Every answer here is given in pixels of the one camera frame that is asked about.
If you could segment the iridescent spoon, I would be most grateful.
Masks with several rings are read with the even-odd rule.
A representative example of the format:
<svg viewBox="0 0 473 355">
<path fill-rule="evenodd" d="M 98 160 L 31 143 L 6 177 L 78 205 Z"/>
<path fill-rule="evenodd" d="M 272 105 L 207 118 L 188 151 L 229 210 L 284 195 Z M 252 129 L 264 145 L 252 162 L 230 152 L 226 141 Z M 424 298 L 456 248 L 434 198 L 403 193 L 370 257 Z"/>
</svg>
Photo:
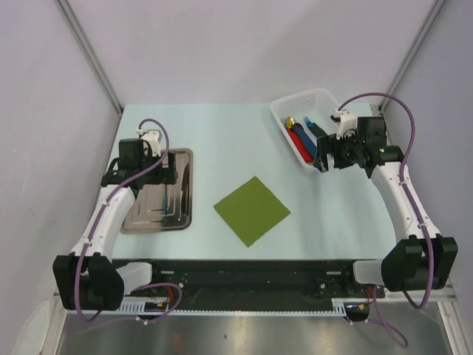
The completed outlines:
<svg viewBox="0 0 473 355">
<path fill-rule="evenodd" d="M 169 214 L 169 186 L 164 185 L 163 192 L 163 215 L 167 216 Z"/>
</svg>

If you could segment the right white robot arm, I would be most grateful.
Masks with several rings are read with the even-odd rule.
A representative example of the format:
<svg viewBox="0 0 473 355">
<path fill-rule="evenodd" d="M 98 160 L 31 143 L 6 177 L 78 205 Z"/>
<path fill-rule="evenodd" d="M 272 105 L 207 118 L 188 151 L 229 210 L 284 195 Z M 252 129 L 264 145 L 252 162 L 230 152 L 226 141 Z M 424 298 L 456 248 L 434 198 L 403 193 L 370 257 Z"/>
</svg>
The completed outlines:
<svg viewBox="0 0 473 355">
<path fill-rule="evenodd" d="M 396 238 L 395 247 L 383 259 L 355 261 L 353 271 L 341 278 L 342 291 L 357 297 L 367 285 L 382 285 L 389 291 L 442 289 L 458 252 L 457 243 L 442 236 L 428 218 L 403 152 L 387 143 L 384 119 L 342 110 L 332 120 L 338 130 L 318 138 L 314 167 L 320 172 L 354 165 L 363 169 L 383 199 Z"/>
</svg>

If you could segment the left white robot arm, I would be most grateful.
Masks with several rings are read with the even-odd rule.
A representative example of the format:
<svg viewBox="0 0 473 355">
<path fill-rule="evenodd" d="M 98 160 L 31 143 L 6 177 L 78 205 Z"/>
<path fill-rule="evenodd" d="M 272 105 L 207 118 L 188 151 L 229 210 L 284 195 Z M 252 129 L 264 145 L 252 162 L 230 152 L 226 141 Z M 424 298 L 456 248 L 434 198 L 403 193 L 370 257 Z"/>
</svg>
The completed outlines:
<svg viewBox="0 0 473 355">
<path fill-rule="evenodd" d="M 160 148 L 160 131 L 121 140 L 119 155 L 101 181 L 97 202 L 84 233 L 67 255 L 55 258 L 52 269 L 67 310 L 115 311 L 124 296 L 136 289 L 153 296 L 163 277 L 147 262 L 112 263 L 119 231 L 140 190 L 150 185 L 174 185 L 178 174 L 174 153 Z"/>
</svg>

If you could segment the green paper napkin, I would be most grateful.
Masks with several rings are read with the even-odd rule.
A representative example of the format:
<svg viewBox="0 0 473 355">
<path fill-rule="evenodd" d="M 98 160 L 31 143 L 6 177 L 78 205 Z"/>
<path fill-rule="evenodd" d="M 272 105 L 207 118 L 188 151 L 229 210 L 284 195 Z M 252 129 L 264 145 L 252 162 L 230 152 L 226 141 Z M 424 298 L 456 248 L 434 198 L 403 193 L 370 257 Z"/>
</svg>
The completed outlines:
<svg viewBox="0 0 473 355">
<path fill-rule="evenodd" d="M 290 215 L 290 210 L 256 176 L 221 199 L 214 209 L 247 247 Z"/>
</svg>

